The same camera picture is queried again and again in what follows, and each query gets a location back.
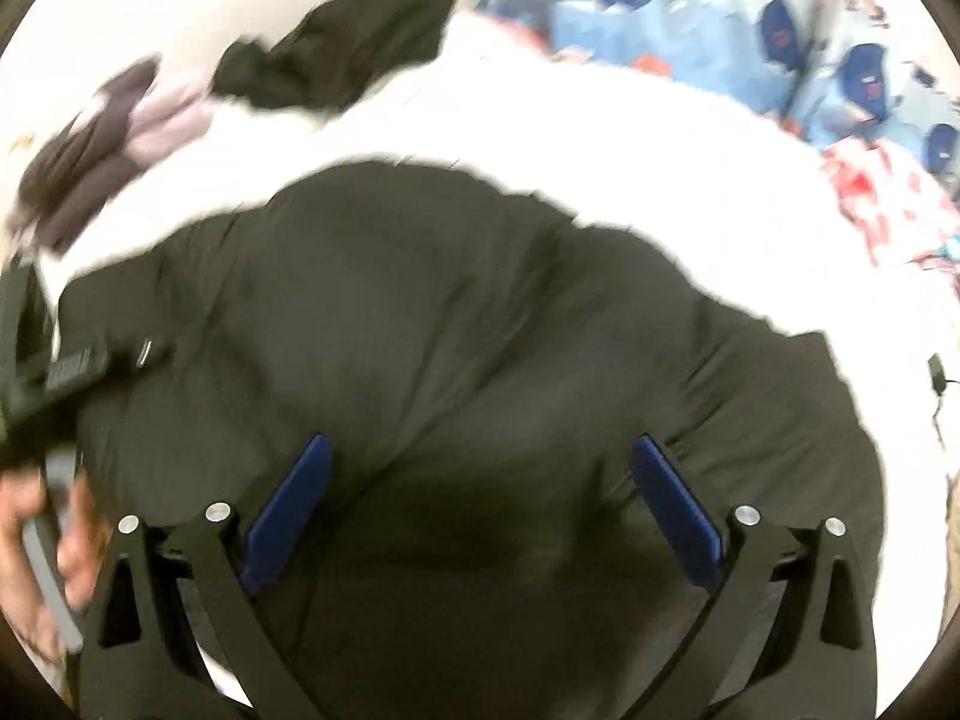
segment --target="silver bolt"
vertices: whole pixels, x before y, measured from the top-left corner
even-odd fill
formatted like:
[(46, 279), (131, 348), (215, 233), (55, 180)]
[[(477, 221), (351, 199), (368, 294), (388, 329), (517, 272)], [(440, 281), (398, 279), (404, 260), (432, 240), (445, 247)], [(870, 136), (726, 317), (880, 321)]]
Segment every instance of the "silver bolt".
[(837, 517), (831, 517), (827, 522), (824, 522), (824, 528), (827, 528), (827, 532), (833, 533), (834, 536), (843, 536), (847, 532), (847, 524)]
[(760, 512), (752, 506), (738, 506), (733, 516), (741, 525), (752, 526), (760, 522)]
[(144, 367), (147, 365), (147, 360), (150, 359), (150, 350), (154, 348), (154, 342), (147, 338), (143, 343), (143, 347), (140, 350), (140, 356), (136, 358), (136, 366)]
[(137, 528), (140, 527), (140, 518), (136, 514), (127, 514), (126, 517), (120, 520), (120, 523), (117, 525), (117, 530), (120, 533), (133, 533)]
[(206, 518), (210, 522), (223, 522), (230, 516), (230, 507), (226, 503), (212, 503), (206, 507)]

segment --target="bed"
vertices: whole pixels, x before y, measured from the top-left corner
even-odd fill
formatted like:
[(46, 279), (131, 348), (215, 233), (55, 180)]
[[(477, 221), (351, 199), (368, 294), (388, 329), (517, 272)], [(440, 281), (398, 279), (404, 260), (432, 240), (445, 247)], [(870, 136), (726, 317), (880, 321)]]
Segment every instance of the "bed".
[[(165, 71), (211, 71), (238, 34), (280, 37), (318, 1), (38, 0), (0, 59), (0, 143), (52, 131), (138, 56), (162, 52)], [(952, 289), (912, 266), (875, 269), (837, 212), (819, 152), (770, 117), (723, 90), (551, 62), (470, 12), (474, 1), (462, 0), (435, 63), (385, 79), (339, 119), (220, 105), (208, 136), (118, 196), (64, 258), (45, 258), (50, 298), (189, 220), (368, 156), (467, 170), (540, 191), (578, 223), (631, 228), (706, 292), (784, 333), (827, 335), (885, 478), (874, 605), (884, 709), (930, 653), (944, 613), (952, 470), (931, 421), (926, 361), (937, 353), (947, 373), (960, 370)], [(0, 205), (13, 201), (29, 156), (7, 156)]]

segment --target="human hand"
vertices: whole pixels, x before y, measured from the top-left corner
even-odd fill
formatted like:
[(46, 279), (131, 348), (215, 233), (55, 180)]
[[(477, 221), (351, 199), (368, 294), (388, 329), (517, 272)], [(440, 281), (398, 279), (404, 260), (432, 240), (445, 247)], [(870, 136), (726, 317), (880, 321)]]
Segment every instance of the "human hand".
[[(64, 656), (64, 645), (21, 543), (24, 520), (46, 505), (40, 471), (0, 475), (0, 610), (22, 640), (48, 661)], [(85, 474), (70, 490), (69, 524), (56, 551), (67, 602), (82, 610), (93, 597), (112, 529), (99, 518)]]

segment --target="black cloth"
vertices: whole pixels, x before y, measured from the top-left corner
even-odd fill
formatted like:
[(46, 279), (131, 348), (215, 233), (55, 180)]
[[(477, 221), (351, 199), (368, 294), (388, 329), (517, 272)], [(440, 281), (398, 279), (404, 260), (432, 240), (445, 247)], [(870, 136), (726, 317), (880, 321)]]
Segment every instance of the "black cloth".
[(256, 108), (343, 110), (376, 79), (437, 57), (453, 0), (331, 0), (266, 50), (240, 40), (224, 53), (213, 94)]
[(312, 175), (83, 276), (59, 319), (66, 350), (176, 338), (83, 405), (114, 517), (193, 517), (330, 438), (325, 504), (256, 603), (342, 720), (635, 700), (704, 600), (647, 509), (611, 495), (643, 432), (731, 504), (843, 518), (877, 579), (880, 468), (822, 336), (781, 336), (648, 242), (462, 172)]

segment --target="blue plastic piece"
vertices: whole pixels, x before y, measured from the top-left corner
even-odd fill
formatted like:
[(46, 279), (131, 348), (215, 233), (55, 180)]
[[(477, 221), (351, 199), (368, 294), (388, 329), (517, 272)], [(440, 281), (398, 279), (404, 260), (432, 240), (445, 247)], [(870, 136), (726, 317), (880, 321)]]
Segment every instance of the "blue plastic piece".
[(244, 543), (240, 584), (251, 595), (275, 581), (287, 565), (301, 532), (323, 500), (333, 476), (333, 451), (325, 436), (304, 450), (257, 517)]
[(649, 436), (634, 442), (634, 484), (693, 584), (707, 592), (723, 581), (723, 536)]

